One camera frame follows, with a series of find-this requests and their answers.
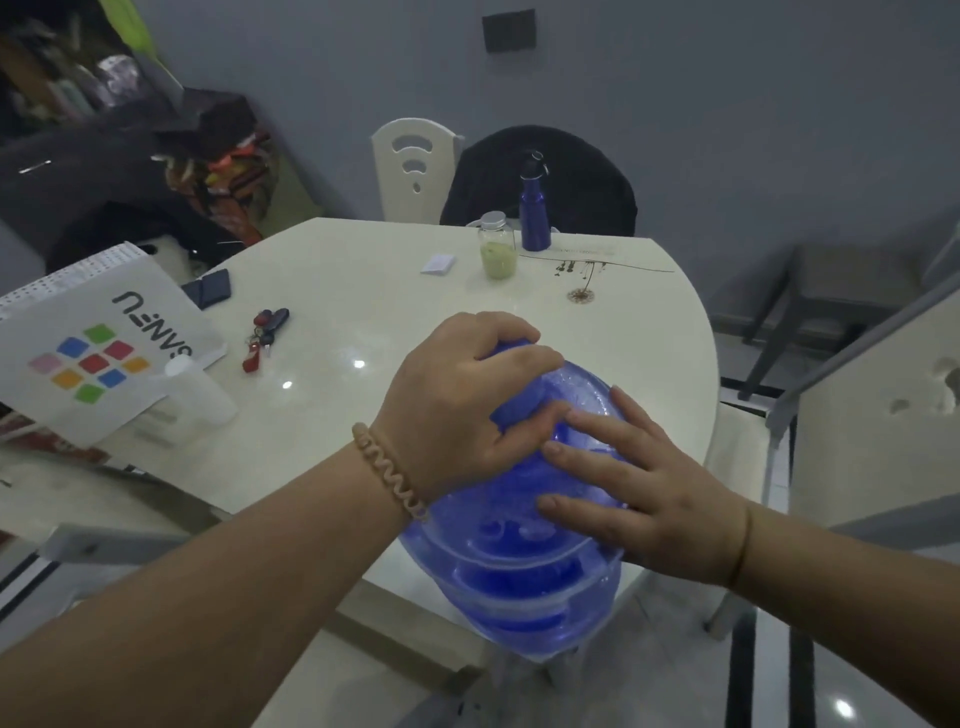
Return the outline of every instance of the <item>glass jar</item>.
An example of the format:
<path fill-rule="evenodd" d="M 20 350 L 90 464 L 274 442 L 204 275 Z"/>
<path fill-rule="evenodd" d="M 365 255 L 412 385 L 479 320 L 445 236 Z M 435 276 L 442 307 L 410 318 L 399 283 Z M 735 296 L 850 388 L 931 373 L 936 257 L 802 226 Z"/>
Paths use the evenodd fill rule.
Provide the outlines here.
<path fill-rule="evenodd" d="M 516 242 L 514 229 L 507 224 L 507 216 L 488 212 L 480 218 L 480 259 L 487 277 L 508 279 L 516 272 Z"/>

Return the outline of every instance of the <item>blue water jug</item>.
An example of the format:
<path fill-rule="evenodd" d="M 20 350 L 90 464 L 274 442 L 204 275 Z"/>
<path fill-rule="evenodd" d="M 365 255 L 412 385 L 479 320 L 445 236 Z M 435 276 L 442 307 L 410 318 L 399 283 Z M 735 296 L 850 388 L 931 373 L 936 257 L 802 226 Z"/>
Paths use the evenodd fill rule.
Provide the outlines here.
<path fill-rule="evenodd" d="M 534 380 L 491 419 L 504 429 L 550 400 L 621 417 L 610 387 L 567 362 Z M 566 424 L 558 425 L 553 439 L 613 454 L 610 446 Z M 540 517 L 537 496 L 549 493 L 620 505 L 536 453 L 492 480 L 441 498 L 430 507 L 429 520 L 414 522 L 400 536 L 481 634 L 530 656 L 556 654 L 588 636 L 610 613 L 620 581 L 622 550 Z"/>

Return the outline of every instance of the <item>red keychain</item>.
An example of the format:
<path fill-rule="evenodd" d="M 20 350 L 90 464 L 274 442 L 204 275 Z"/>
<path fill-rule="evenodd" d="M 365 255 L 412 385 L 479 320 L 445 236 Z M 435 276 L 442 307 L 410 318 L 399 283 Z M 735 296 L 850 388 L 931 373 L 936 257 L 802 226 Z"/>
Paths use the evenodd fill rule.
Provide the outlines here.
<path fill-rule="evenodd" d="M 260 342 L 253 338 L 247 346 L 247 356 L 243 360 L 243 371 L 251 374 L 260 368 Z"/>

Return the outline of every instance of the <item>car key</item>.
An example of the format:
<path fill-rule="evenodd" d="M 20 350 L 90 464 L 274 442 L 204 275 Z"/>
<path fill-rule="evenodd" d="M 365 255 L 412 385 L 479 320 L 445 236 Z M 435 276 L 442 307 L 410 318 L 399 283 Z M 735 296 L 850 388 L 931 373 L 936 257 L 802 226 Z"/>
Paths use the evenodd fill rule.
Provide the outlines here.
<path fill-rule="evenodd" d="M 276 333 L 290 320 L 289 308 L 278 308 L 260 332 L 260 346 L 264 348 L 264 353 L 270 356 L 270 347 L 276 339 Z"/>

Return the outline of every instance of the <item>white table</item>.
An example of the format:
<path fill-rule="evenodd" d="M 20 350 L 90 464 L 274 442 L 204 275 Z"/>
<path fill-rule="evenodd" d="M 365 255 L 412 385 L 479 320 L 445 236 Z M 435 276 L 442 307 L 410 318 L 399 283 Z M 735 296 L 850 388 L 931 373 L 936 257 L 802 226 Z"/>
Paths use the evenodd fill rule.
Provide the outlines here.
<path fill-rule="evenodd" d="M 173 412 L 162 401 L 99 447 L 236 513 L 347 443 L 354 422 L 372 421 L 403 357 L 444 318 L 507 310 L 568 360 L 623 387 L 703 462 L 716 349 L 693 286 L 657 243 L 555 233 L 549 250 L 522 257 L 506 281 L 484 276 L 478 249 L 473 229 L 319 218 L 264 240 L 224 264 L 233 297 L 206 312 L 230 346 L 208 371 L 239 415 L 184 436 L 158 418 Z M 449 274 L 421 274 L 441 253 L 457 255 Z M 588 279 L 593 300 L 570 301 Z M 273 355 L 244 374 L 253 316 L 283 306 L 291 320 Z M 640 573 L 624 566 L 621 593 Z M 364 578 L 467 624 L 398 543 Z"/>

